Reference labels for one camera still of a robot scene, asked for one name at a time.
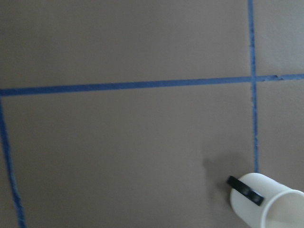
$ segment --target white plastic cup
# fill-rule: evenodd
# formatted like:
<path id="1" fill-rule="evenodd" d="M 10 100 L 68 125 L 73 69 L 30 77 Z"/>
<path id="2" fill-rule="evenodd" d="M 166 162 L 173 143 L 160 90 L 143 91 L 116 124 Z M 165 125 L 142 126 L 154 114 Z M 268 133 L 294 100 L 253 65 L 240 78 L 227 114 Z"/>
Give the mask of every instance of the white plastic cup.
<path id="1" fill-rule="evenodd" d="M 304 193 L 260 174 L 249 173 L 239 181 L 264 197 L 260 206 L 232 189 L 235 213 L 251 228 L 304 228 Z"/>

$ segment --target gray wall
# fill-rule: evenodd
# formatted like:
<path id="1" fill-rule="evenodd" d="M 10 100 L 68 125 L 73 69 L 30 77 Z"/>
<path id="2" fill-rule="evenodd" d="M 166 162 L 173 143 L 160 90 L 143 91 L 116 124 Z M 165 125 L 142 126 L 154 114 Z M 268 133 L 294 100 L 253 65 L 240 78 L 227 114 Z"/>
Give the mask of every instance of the gray wall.
<path id="1" fill-rule="evenodd" d="M 304 73 L 304 2 L 255 0 L 259 76 Z M 243 0 L 5 1 L 0 88 L 250 76 Z M 304 190 L 304 81 L 257 84 L 260 171 Z M 251 84 L 2 98 L 29 228 L 245 228 Z M 0 227 L 17 219 L 0 157 Z"/>

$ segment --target black band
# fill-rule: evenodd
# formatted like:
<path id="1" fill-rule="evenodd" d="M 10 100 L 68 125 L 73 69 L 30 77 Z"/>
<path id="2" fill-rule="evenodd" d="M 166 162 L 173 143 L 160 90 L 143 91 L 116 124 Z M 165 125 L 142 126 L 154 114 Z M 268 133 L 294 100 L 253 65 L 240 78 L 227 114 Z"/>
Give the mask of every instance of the black band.
<path id="1" fill-rule="evenodd" d="M 251 189 L 248 185 L 244 184 L 243 182 L 239 181 L 237 178 L 230 176 L 227 180 L 227 183 L 243 196 L 260 206 L 264 200 L 264 197 L 261 196 L 258 192 Z"/>

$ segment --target blue painter's tape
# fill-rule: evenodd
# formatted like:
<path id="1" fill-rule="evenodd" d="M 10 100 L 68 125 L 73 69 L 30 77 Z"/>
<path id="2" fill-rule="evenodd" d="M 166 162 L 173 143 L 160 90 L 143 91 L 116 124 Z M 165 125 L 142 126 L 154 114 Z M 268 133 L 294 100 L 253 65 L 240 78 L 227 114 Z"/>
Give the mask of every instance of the blue painter's tape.
<path id="1" fill-rule="evenodd" d="M 271 75 L 271 76 L 258 76 L 256 77 L 257 82 L 270 82 L 270 81 L 288 81 L 288 80 L 303 80 L 304 74 L 298 75 Z"/>
<path id="2" fill-rule="evenodd" d="M 193 86 L 193 85 L 199 86 L 199 85 L 214 85 L 214 84 L 244 83 L 244 82 L 250 82 L 250 81 L 251 81 L 251 77 L 244 76 L 244 77 L 147 81 L 147 82 L 124 82 L 124 83 L 68 85 L 68 86 L 61 85 L 61 86 L 2 89 L 2 90 L 0 90 L 0 95 L 1 96 L 16 96 L 16 95 L 71 93 L 71 92 L 100 91 L 100 90 L 172 87 L 172 86 Z"/>
<path id="3" fill-rule="evenodd" d="M 17 183 L 16 183 L 16 179 L 15 179 L 13 163 L 12 163 L 12 158 L 11 158 L 11 154 L 10 154 L 9 137 L 7 134 L 6 125 L 5 125 L 5 121 L 4 121 L 4 114 L 3 114 L 1 100 L 0 100 L 0 134 L 1 134 L 1 139 L 2 139 L 4 159 L 5 159 L 6 168 L 8 171 L 8 176 L 9 176 L 9 181 L 10 181 L 9 183 L 10 183 L 10 187 L 12 190 L 12 195 L 13 195 L 13 200 L 14 200 L 14 204 L 15 204 L 15 208 L 16 208 L 17 217 L 18 217 L 19 227 L 26 228 L 27 225 L 25 222 L 23 207 L 21 204 L 21 198 L 20 198 L 20 195 L 18 192 Z"/>
<path id="4" fill-rule="evenodd" d="M 251 66 L 251 91 L 252 91 L 252 124 L 255 172 L 259 172 L 258 165 L 258 128 L 257 128 L 257 74 L 256 74 L 256 48 L 253 15 L 253 0 L 248 0 L 248 22 L 250 39 L 250 66 Z"/>

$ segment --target cup rim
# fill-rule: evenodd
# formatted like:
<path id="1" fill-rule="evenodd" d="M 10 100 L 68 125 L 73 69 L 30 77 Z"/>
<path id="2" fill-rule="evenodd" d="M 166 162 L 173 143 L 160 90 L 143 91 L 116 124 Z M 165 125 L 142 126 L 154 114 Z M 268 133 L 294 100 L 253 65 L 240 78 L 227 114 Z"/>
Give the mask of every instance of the cup rim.
<path id="1" fill-rule="evenodd" d="M 303 192 L 301 192 L 299 190 L 294 190 L 294 189 L 282 191 L 282 192 L 276 194 L 274 197 L 272 197 L 267 202 L 267 204 L 265 205 L 265 207 L 264 207 L 264 209 L 262 211 L 261 220 L 260 220 L 260 228 L 266 228 L 266 218 L 267 218 L 268 212 L 269 212 L 271 206 L 274 204 L 274 202 L 277 199 L 279 199 L 280 197 L 282 197 L 284 195 L 287 195 L 287 194 L 290 194 L 290 193 L 295 193 L 295 194 L 301 195 L 304 198 L 304 193 Z"/>

